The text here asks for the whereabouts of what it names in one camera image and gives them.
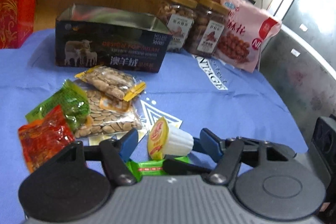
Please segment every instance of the table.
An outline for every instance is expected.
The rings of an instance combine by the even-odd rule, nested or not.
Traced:
[[[84,70],[55,66],[54,37],[53,29],[43,30],[20,49],[0,50],[0,224],[24,220],[17,190],[29,173],[17,130],[26,123],[25,114]],[[168,52],[159,73],[132,74],[147,83],[140,99],[149,122],[164,115],[194,137],[209,128],[221,138],[244,136],[307,150],[287,107],[258,71],[250,74],[216,59]],[[146,137],[131,158],[148,160]],[[192,153],[190,158],[214,167],[206,155]],[[98,162],[88,165],[101,171]]]

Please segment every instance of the sheep image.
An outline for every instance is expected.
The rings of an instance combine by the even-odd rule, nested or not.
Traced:
[[[90,52],[89,50],[85,51],[86,55],[86,66],[90,63],[90,67],[97,65],[97,53]]]
[[[70,63],[71,59],[75,61],[75,67],[77,67],[78,59],[79,59],[79,64],[83,65],[86,51],[90,52],[91,42],[92,41],[89,41],[86,39],[82,41],[67,41],[64,47],[64,54],[65,54],[64,65],[71,66],[71,63]]]
[[[79,62],[81,63],[81,57],[80,57],[80,51],[81,50],[75,50],[75,52],[65,52],[65,60],[64,60],[64,65],[70,65],[70,60],[73,59],[75,62],[75,67],[77,67],[77,61],[78,59],[80,60]]]

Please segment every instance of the nut jar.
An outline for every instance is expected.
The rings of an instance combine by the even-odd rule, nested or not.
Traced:
[[[230,10],[212,0],[199,0],[195,11],[197,18],[184,48],[191,54],[211,57]]]
[[[163,21],[173,35],[167,50],[178,52],[184,45],[194,24],[197,6],[195,0],[162,0],[157,17]]]

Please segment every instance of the round black pad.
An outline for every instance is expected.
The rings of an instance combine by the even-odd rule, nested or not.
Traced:
[[[235,193],[252,212],[280,221],[317,211],[325,197],[323,183],[294,161],[268,162],[238,177]]]
[[[68,162],[36,170],[22,182],[18,195],[28,216],[66,222],[96,211],[110,191],[109,181],[102,174]]]

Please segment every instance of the nut snack bag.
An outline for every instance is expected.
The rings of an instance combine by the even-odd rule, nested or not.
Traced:
[[[106,66],[96,66],[75,75],[76,78],[95,86],[110,97],[130,101],[142,92],[146,83],[132,75]]]
[[[31,173],[75,140],[60,105],[43,119],[20,127],[18,135]]]
[[[87,90],[86,93],[89,99],[90,115],[87,116],[85,124],[75,131],[76,138],[143,128],[133,101],[126,102],[117,98],[110,100],[99,90]]]
[[[220,0],[231,9],[215,56],[226,63],[253,72],[262,43],[275,36],[281,21],[245,0]]]
[[[90,113],[85,91],[70,80],[66,80],[59,91],[30,111],[26,119],[28,122],[42,119],[57,105],[61,106],[71,130],[84,123]]]

